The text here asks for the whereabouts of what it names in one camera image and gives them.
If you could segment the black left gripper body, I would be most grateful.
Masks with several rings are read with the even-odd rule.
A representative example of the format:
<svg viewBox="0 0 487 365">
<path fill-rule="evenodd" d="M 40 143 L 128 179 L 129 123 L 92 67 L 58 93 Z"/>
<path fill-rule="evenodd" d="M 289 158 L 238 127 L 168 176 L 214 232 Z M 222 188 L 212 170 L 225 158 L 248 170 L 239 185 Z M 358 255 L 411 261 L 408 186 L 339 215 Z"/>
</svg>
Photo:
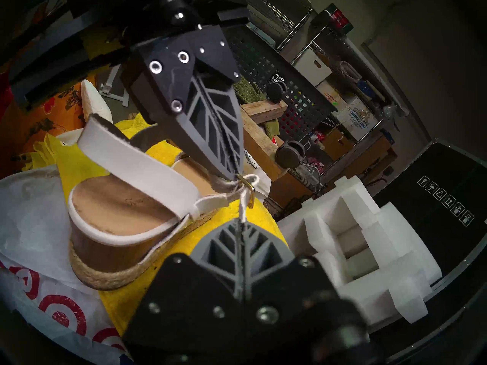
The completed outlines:
<svg viewBox="0 0 487 365">
<path fill-rule="evenodd" d="M 124 63 L 143 43 L 246 24 L 244 0 L 63 0 L 8 44 L 8 84 L 34 108 L 85 77 Z"/>
</svg>

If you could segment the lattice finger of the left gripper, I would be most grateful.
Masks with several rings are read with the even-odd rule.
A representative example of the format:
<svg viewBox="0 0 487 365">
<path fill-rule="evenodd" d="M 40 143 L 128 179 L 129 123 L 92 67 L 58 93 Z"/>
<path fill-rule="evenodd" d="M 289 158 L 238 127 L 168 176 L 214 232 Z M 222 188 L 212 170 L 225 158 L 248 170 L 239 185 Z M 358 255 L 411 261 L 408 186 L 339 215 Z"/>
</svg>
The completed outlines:
<svg viewBox="0 0 487 365">
<path fill-rule="evenodd" d="M 209 149 L 192 125 L 194 33 L 157 38 L 139 46 L 124 70 L 124 85 L 144 119 L 157 124 L 163 139 L 173 141 L 212 174 L 214 167 L 206 167 Z"/>
<path fill-rule="evenodd" d="M 243 174 L 244 139 L 240 105 L 233 84 L 240 78 L 237 63 L 219 26 L 192 36 L 196 89 L 192 125 L 205 140 L 212 174 L 237 180 Z"/>
</svg>

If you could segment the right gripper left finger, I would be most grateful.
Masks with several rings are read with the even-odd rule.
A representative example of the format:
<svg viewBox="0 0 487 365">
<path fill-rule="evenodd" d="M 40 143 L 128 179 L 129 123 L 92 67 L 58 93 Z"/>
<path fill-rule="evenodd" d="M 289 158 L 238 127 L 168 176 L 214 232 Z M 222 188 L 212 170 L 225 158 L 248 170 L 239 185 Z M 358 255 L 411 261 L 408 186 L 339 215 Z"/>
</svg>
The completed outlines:
<svg viewBox="0 0 487 365">
<path fill-rule="evenodd" d="M 244 354 L 243 233 L 227 222 L 163 262 L 123 334 L 130 355 Z"/>
</svg>

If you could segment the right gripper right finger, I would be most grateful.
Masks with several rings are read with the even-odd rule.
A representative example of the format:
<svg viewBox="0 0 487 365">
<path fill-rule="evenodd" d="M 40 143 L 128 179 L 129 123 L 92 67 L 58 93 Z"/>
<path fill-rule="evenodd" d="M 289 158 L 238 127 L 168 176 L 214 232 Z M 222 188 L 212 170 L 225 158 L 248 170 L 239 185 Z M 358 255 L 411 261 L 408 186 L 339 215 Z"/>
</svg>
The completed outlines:
<svg viewBox="0 0 487 365">
<path fill-rule="evenodd" d="M 241 222 L 242 354 L 356 354 L 360 313 L 322 266 Z"/>
</svg>

